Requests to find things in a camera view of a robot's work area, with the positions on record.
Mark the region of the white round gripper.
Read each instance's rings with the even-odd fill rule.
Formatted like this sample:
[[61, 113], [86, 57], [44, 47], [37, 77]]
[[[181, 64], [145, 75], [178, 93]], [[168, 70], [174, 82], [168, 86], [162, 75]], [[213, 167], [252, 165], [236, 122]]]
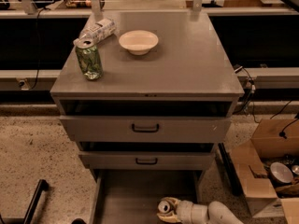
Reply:
[[157, 217], [166, 223], [179, 223], [192, 224], [192, 206], [193, 203], [190, 201], [181, 201], [174, 197], [164, 197], [161, 201], [168, 201], [172, 208], [177, 206], [176, 212], [169, 214], [158, 213]]

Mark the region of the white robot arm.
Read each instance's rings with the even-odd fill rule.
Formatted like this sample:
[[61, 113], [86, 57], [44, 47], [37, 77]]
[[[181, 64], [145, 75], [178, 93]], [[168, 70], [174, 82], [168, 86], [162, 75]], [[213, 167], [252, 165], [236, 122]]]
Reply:
[[223, 203], [202, 205], [174, 197], [161, 199], [157, 217], [172, 224], [244, 224]]

